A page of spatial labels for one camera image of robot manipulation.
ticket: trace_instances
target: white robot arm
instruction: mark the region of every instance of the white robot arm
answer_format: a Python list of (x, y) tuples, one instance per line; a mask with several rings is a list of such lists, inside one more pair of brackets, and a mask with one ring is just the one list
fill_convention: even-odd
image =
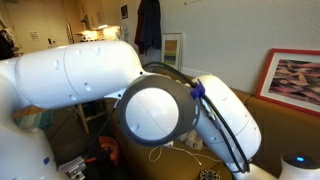
[(67, 179), (57, 172), (44, 133), (18, 128), (12, 113), (31, 105), (55, 109), (102, 98), (121, 99), (121, 124), (138, 143), (164, 144), (195, 128), (236, 179), (274, 179), (248, 165), (261, 135), (240, 100), (212, 75), (194, 82), (203, 85), (198, 96), (190, 95), (191, 87), (146, 72), (133, 48), (121, 41), (80, 43), (0, 61), (0, 179)]

